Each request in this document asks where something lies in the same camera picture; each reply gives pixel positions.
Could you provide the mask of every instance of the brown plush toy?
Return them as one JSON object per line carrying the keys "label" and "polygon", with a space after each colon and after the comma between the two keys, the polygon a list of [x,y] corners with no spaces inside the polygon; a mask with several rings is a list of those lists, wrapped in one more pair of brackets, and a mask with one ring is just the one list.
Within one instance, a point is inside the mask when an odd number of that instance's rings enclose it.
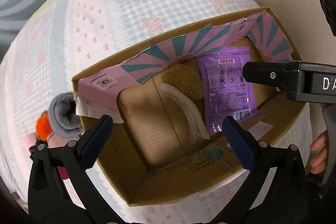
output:
{"label": "brown plush toy", "polygon": [[202,116],[195,105],[203,98],[203,85],[199,75],[193,69],[175,64],[162,75],[161,90],[174,100],[183,110],[189,124],[190,142],[198,138],[209,139]]}

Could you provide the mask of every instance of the purple plastic packet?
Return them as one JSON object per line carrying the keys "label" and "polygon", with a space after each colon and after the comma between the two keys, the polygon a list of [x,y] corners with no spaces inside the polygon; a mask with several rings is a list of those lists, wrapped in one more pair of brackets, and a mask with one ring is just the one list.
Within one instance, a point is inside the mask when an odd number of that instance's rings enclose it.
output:
{"label": "purple plastic packet", "polygon": [[240,121],[258,114],[253,85],[242,76],[243,66],[250,61],[249,47],[228,47],[219,54],[204,55],[197,60],[209,133],[221,132],[227,116]]}

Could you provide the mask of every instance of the blue gripper pad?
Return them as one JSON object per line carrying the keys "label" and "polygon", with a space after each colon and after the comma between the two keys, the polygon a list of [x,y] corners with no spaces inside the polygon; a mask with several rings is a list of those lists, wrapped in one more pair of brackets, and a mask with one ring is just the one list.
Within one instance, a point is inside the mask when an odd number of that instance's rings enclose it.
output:
{"label": "blue gripper pad", "polygon": [[222,132],[243,169],[252,171],[259,155],[256,139],[243,130],[232,116],[223,119]]}
{"label": "blue gripper pad", "polygon": [[112,130],[113,119],[108,115],[103,115],[92,129],[85,131],[77,146],[82,170],[93,167]]}

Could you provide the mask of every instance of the bed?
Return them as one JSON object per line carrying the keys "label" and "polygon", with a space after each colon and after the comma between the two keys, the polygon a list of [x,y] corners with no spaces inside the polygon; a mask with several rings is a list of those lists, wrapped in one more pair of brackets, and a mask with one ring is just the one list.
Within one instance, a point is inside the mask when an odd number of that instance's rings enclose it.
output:
{"label": "bed", "polygon": [[[140,41],[202,19],[258,7],[253,0],[48,0],[27,22],[0,64],[0,175],[27,200],[31,168],[22,140],[53,97],[72,91],[81,70]],[[306,164],[312,141],[306,105],[277,146],[295,143]],[[209,222],[247,176],[241,171],[203,193],[171,204],[129,207],[98,164],[87,170],[107,203],[127,222]],[[255,205],[270,185],[274,170]],[[69,194],[82,206],[69,180]]]}

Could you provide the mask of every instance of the gray fuzzy sock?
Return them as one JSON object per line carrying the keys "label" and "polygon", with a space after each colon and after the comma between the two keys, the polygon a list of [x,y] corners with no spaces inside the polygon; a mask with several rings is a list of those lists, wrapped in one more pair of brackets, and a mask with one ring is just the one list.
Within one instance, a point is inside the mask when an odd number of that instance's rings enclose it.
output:
{"label": "gray fuzzy sock", "polygon": [[60,138],[74,138],[83,133],[72,92],[59,94],[51,101],[48,119],[51,129]]}

